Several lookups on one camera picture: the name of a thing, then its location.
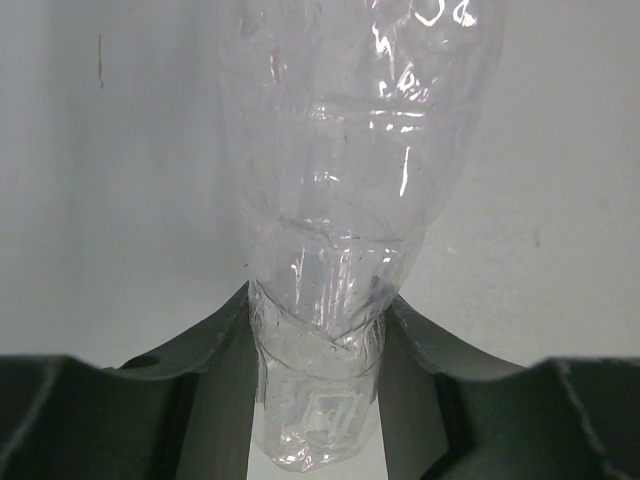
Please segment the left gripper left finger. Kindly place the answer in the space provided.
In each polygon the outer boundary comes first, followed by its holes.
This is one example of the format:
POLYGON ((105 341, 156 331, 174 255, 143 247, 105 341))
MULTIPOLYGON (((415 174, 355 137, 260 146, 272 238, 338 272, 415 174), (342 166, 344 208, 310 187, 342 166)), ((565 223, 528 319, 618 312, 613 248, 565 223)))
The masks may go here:
POLYGON ((257 380, 246 288, 118 368, 1 360, 5 479, 243 479, 257 380))

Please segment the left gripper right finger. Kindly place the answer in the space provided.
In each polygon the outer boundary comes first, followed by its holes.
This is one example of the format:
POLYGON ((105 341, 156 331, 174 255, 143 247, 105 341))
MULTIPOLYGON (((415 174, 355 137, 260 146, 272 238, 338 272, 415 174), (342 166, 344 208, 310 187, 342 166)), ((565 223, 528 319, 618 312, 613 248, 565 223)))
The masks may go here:
POLYGON ((639 363, 551 358, 522 367, 396 299, 378 383, 392 479, 635 479, 639 363))

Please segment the clear unlabelled plastic bottle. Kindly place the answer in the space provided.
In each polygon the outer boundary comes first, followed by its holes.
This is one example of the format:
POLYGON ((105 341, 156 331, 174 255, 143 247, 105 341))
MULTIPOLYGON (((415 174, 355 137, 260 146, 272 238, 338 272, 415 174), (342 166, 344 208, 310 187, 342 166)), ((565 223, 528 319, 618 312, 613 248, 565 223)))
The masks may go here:
POLYGON ((461 173, 503 1, 223 1, 219 81, 258 353, 253 437, 306 473, 355 456, 384 313, 461 173))

